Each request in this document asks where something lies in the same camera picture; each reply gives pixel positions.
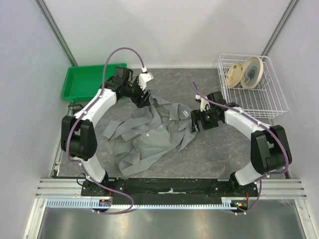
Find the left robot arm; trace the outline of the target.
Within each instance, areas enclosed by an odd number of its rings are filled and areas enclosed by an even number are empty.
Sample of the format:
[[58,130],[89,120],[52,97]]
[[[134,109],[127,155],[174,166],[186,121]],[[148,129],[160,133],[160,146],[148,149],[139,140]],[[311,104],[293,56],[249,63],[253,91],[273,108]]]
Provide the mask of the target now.
[[150,105],[147,82],[153,76],[146,68],[132,77],[132,70],[116,67],[114,76],[104,81],[96,96],[78,113],[65,116],[61,122],[61,149],[70,160],[78,163],[87,180],[93,182],[92,190],[99,196],[109,192],[108,174],[98,161],[95,126],[104,113],[119,99],[125,97],[138,107]]

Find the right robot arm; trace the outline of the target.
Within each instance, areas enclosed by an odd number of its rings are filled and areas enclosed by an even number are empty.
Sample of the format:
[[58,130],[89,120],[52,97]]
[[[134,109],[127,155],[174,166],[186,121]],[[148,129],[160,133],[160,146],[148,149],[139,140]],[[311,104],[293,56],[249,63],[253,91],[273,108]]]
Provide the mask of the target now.
[[271,174],[285,173],[292,162],[285,129],[264,124],[247,114],[238,104],[227,103],[221,92],[206,97],[196,95],[198,110],[191,112],[191,131],[209,130],[226,123],[250,140],[250,161],[230,175],[228,190],[234,196],[246,191],[246,185]]

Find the grey button shirt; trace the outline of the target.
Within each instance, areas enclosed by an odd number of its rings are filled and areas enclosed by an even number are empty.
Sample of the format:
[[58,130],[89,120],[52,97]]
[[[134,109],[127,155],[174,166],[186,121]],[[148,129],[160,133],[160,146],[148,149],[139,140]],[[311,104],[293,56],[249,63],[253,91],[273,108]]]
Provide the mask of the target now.
[[135,109],[126,121],[111,121],[103,133],[124,176],[148,170],[165,154],[186,148],[196,136],[191,131],[190,107],[156,96],[150,103]]

